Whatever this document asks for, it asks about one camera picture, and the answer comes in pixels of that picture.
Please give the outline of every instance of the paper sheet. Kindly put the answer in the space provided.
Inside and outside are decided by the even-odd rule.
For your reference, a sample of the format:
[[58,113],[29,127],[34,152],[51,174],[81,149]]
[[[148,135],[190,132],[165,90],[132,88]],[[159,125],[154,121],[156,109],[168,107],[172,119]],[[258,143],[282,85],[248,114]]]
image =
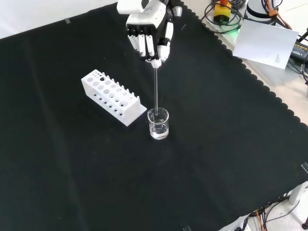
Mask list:
[[234,56],[285,69],[298,32],[244,20]]

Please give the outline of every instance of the robotic hand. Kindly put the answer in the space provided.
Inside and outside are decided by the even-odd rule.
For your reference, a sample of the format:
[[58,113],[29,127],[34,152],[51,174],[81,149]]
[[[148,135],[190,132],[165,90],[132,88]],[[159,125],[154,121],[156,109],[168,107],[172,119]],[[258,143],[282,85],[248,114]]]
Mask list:
[[130,14],[126,22],[128,38],[140,58],[159,68],[170,53],[173,22],[182,8],[171,0],[119,0],[120,14]]

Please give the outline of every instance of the floor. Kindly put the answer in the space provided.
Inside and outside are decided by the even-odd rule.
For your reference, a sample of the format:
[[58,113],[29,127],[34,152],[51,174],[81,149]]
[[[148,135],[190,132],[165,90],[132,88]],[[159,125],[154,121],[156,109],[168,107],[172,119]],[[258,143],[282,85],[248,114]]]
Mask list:
[[[277,218],[290,212],[294,207],[288,200],[277,205],[269,214],[269,218]],[[267,223],[269,231],[303,231],[302,224],[308,217],[308,189],[301,196],[298,206],[287,216]],[[260,223],[257,218],[249,218],[248,225],[251,231],[260,231]]]

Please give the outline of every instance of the glass beaker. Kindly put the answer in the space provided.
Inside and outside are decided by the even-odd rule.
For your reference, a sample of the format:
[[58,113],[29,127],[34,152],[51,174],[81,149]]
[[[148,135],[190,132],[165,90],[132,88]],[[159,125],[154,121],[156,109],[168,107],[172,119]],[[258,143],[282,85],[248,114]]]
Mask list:
[[150,134],[156,140],[162,140],[169,134],[169,113],[165,108],[158,107],[148,111]]

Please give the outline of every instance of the water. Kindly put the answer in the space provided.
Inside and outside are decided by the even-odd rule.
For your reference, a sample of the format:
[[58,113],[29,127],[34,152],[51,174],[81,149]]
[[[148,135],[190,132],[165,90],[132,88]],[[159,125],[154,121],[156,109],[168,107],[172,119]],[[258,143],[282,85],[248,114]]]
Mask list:
[[[162,123],[162,119],[157,119],[154,123]],[[164,124],[150,124],[150,134],[156,140],[162,140],[169,134],[168,121]]]

